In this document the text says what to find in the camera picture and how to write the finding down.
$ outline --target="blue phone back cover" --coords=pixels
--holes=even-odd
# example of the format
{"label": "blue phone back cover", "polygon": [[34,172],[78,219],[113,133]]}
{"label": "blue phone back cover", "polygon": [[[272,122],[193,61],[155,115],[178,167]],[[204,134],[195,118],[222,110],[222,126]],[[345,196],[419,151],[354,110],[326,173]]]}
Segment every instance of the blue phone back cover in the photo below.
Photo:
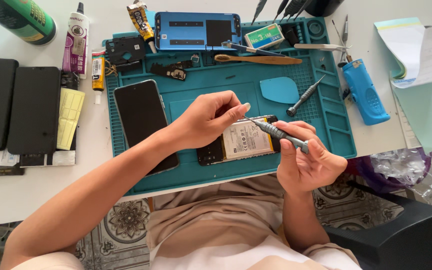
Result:
{"label": "blue phone back cover", "polygon": [[155,15],[159,50],[218,50],[221,42],[242,44],[241,19],[231,13],[158,12]]}

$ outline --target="green spray can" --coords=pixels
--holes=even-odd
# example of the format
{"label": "green spray can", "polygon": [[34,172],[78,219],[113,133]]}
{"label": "green spray can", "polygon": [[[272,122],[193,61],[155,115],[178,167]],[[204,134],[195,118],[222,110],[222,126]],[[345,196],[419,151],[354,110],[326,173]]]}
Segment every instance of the green spray can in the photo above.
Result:
{"label": "green spray can", "polygon": [[0,25],[33,45],[56,36],[56,24],[33,0],[0,0]]}

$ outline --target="black chair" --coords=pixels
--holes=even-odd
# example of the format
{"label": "black chair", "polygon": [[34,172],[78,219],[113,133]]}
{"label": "black chair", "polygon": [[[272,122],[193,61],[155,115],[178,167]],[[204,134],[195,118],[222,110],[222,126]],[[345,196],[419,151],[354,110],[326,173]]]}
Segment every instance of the black chair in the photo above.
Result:
{"label": "black chair", "polygon": [[363,270],[432,270],[432,205],[376,193],[355,181],[347,184],[401,205],[404,210],[393,220],[370,229],[324,226],[331,242],[350,249]]}

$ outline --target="beige shirt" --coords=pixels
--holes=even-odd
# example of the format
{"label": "beige shirt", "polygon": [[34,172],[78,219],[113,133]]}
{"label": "beige shirt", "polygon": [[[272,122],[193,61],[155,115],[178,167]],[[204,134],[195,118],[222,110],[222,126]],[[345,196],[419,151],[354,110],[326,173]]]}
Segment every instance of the beige shirt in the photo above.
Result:
{"label": "beige shirt", "polygon": [[[348,249],[329,243],[298,253],[278,236],[283,190],[270,175],[154,198],[146,241],[152,270],[360,270]],[[57,252],[13,270],[82,270]]]}

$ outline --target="fingernail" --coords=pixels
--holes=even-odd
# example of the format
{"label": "fingernail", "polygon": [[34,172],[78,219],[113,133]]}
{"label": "fingernail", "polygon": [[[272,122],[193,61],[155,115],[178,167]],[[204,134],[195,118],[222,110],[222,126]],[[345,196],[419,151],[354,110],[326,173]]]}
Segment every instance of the fingernail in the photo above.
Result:
{"label": "fingernail", "polygon": [[249,102],[244,103],[243,106],[246,107],[246,112],[249,112],[249,109],[251,109],[251,104],[249,104]]}
{"label": "fingernail", "polygon": [[280,126],[280,127],[287,127],[288,123],[286,123],[285,121],[278,121],[277,125]]}
{"label": "fingernail", "polygon": [[284,149],[290,149],[291,145],[288,142],[282,142],[281,143],[281,147]]}

